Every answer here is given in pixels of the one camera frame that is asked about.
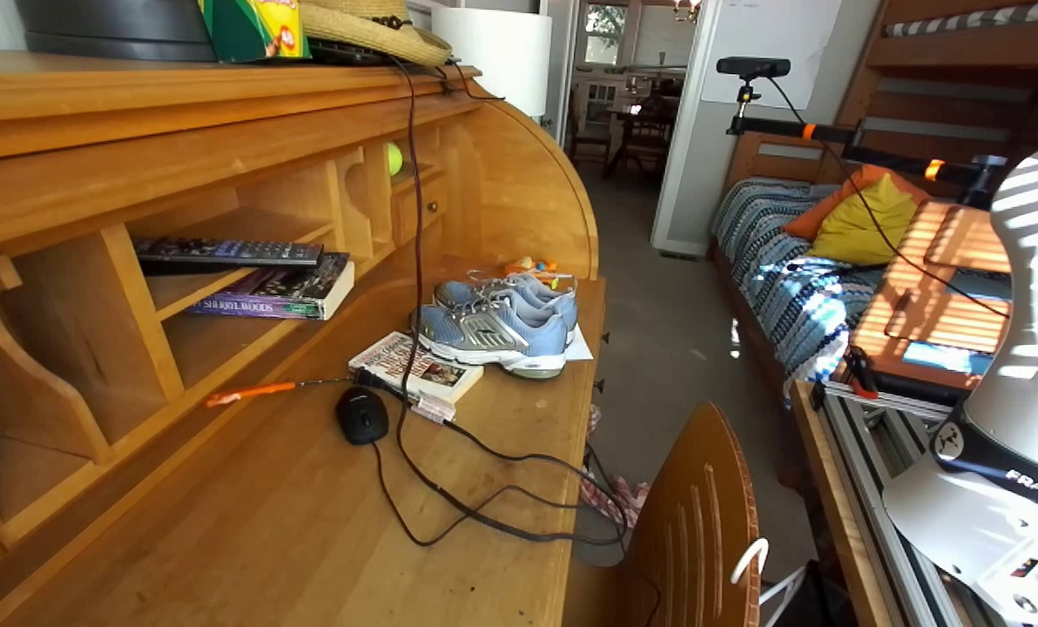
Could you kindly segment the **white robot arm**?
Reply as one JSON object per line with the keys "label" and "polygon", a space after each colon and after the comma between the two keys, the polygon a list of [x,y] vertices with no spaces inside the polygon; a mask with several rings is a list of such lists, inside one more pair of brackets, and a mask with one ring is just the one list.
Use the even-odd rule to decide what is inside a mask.
{"label": "white robot arm", "polygon": [[883,487],[894,529],[1005,625],[1038,627],[1038,154],[991,199],[1015,315],[989,372]]}

